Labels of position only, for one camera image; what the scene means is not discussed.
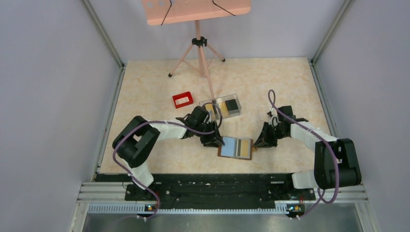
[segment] pink board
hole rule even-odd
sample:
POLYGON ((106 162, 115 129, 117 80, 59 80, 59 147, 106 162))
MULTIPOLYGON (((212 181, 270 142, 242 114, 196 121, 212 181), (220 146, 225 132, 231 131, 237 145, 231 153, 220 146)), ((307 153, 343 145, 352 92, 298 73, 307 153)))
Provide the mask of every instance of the pink board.
POLYGON ((169 0, 141 0, 147 23, 149 25, 179 23, 207 18, 231 16, 225 10, 234 15, 243 15, 250 11, 251 0, 214 0, 220 7, 214 5, 212 0, 172 0, 172 7, 169 0))

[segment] metal frame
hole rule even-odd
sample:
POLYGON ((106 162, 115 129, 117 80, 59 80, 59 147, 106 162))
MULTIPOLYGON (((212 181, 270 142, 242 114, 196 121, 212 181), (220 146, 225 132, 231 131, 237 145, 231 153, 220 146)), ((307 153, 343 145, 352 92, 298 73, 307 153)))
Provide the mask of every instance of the metal frame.
POLYGON ((118 102, 119 91, 121 90, 122 81, 124 80, 125 69, 126 69, 126 66, 124 66, 121 69, 121 72, 119 74, 118 81, 117 81, 117 86, 116 86, 116 89, 114 91, 114 95, 112 96, 113 100, 111 102, 110 112, 108 113, 108 117, 107 117, 107 120, 106 120, 106 123, 105 123, 105 128, 103 130, 103 133, 102 133, 102 136, 101 136, 101 139, 100 139, 101 142, 100 142, 100 148, 98 150, 97 164, 96 164, 96 167, 95 167, 94 175, 91 178, 91 181, 94 179, 95 174, 100 172, 100 167, 101 167, 101 163, 103 161, 104 152, 105 152, 105 146, 107 145, 108 134, 109 134, 110 129, 111 129, 111 124, 113 122, 115 108, 116 108, 117 102, 118 102))
POLYGON ((111 56, 114 58, 117 65, 122 69, 125 65, 124 62, 121 61, 117 50, 114 47, 113 42, 111 41, 110 37, 108 36, 107 31, 103 27, 101 20, 98 18, 97 13, 95 13, 94 8, 92 7, 89 0, 81 0, 85 10, 87 11, 88 15, 91 18, 97 32, 100 34, 102 41, 104 42, 105 46, 107 47, 108 51, 110 52, 111 56))
MULTIPOLYGON (((96 166, 96 172, 99 171, 100 164, 103 159, 103 154, 105 150, 105 146, 108 139, 108 132, 111 128, 111 123, 114 116, 115 107, 117 104, 119 91, 121 88, 122 80, 125 73, 125 65, 121 61, 118 52, 115 50, 113 43, 111 42, 110 38, 108 37, 107 32, 105 31, 102 23, 100 22, 97 14, 95 13, 91 3, 89 0, 81 0, 85 9, 89 13, 97 31, 99 32, 101 38, 103 39, 104 43, 106 44, 107 49, 110 51, 112 57, 120 67, 121 73, 118 78, 117 87, 113 95, 113 101, 111 102, 110 112, 107 117, 107 123, 104 129, 104 133, 101 138, 101 146, 98 151, 98 162, 96 166)), ((321 45, 319 46, 317 52, 315 53, 312 60, 309 61, 310 68, 312 71, 313 79, 315 81, 316 88, 318 90, 318 94, 322 103, 322 107, 324 110, 324 114, 332 135, 338 136, 339 132, 337 130, 337 126, 333 120, 333 115, 331 112, 331 108, 329 107, 329 103, 327 101, 327 97, 325 91, 323 89, 321 78, 316 70, 316 63, 320 59, 323 51, 325 50, 327 44, 332 39, 335 31, 337 30, 341 20, 346 15, 346 12, 351 7, 354 0, 345 0, 343 6, 341 7, 340 11, 338 12, 337 16, 335 17, 331 27, 329 28, 326 36, 324 37, 321 45)), ((123 185, 130 184, 123 183, 123 182, 85 182, 82 184, 80 189, 77 205, 75 207, 75 211, 72 218, 72 223, 70 227, 71 232, 82 232, 83 226, 86 222, 86 216, 88 209, 90 207, 95 207, 96 204, 103 203, 103 204, 111 204, 111 205, 127 205, 130 202, 126 202, 125 192, 126 189, 123 185)), ((333 195, 331 190, 327 191, 325 194, 325 198, 330 198, 333 195)), ((314 201, 305 201, 306 203, 314 203, 314 201)), ((144 204, 153 204, 155 202, 150 201, 140 201, 133 204, 139 204, 140 206, 144 204)), ((298 203, 298 201, 277 201, 277 204, 293 204, 298 203)), ((380 231, 378 228, 377 221, 372 213, 371 206, 368 202, 366 190, 363 184, 354 187, 345 187, 339 189, 338 198, 335 203, 354 203, 356 206, 357 214, 359 216, 360 223, 362 225, 364 232, 378 232, 380 231)))
MULTIPOLYGON (((147 212, 145 208, 147 205, 154 205, 154 203, 91 203, 88 207, 89 214, 137 214, 149 215, 154 212, 147 212)), ((271 209, 160 209, 157 214, 289 214, 287 211, 288 205, 286 203, 277 203, 275 208, 271 209)))

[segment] yellow block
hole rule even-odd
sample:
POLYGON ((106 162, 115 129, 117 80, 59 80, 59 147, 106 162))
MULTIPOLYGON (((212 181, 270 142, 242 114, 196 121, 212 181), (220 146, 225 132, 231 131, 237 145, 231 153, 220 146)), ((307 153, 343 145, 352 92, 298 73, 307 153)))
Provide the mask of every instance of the yellow block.
POLYGON ((209 111, 212 111, 212 112, 215 114, 213 105, 211 105, 211 104, 206 104, 206 105, 205 105, 205 109, 206 109, 208 112, 209 112, 209 111))
POLYGON ((241 140, 241 152, 240 157, 249 158, 250 156, 250 139, 241 140))
POLYGON ((222 113, 222 117, 227 117, 228 114, 228 107, 226 107, 225 102, 219 103, 220 112, 222 113))

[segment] gray wall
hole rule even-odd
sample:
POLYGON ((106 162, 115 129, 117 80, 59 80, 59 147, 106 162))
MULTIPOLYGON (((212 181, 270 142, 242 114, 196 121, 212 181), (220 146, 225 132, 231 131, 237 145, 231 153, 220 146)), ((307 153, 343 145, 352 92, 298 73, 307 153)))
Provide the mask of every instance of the gray wall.
POLYGON ((356 1, 318 67, 382 231, 408 231, 410 1, 356 1))
POLYGON ((118 67, 79 0, 0 1, 0 225, 67 231, 118 67))
MULTIPOLYGON (((343 2, 253 0, 248 14, 202 20, 201 27, 227 58, 311 58, 343 2)), ((140 0, 91 3, 124 61, 180 58, 195 37, 193 22, 149 26, 140 0)), ((196 57, 194 51, 189 57, 196 57)))

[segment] tripod stand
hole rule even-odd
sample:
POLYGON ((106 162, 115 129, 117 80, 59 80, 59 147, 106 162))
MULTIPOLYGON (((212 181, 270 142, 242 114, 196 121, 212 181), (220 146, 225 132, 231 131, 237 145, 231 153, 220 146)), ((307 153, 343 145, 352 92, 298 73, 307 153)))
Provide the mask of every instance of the tripod stand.
POLYGON ((209 71, 208 71, 208 67, 210 66, 212 60, 209 62, 209 64, 206 63, 205 54, 204 54, 204 46, 209 47, 209 49, 211 49, 211 51, 222 60, 222 62, 225 62, 225 58, 219 52, 217 52, 215 50, 215 48, 213 48, 207 42, 207 39, 205 39, 203 36, 201 36, 201 29, 200 29, 200 26, 199 26, 199 20, 195 20, 195 31, 196 31, 196 38, 192 39, 192 44, 189 45, 189 47, 185 51, 184 55, 181 57, 181 59, 179 59, 178 63, 176 64, 174 69, 172 69, 172 71, 168 74, 168 76, 172 77, 172 75, 174 74, 174 72, 178 68, 178 66, 182 62, 185 62, 186 64, 188 64, 189 66, 194 68, 196 71, 198 71, 200 76, 203 76, 204 73, 205 73, 205 76, 208 80, 209 91, 211 92, 211 97, 212 97, 212 99, 215 99, 214 91, 212 89, 211 78, 209 76, 209 71), (192 49, 192 47, 194 45, 198 46, 199 69, 195 68, 193 65, 189 64, 188 62, 186 62, 184 60, 184 58, 187 56, 188 52, 192 49))

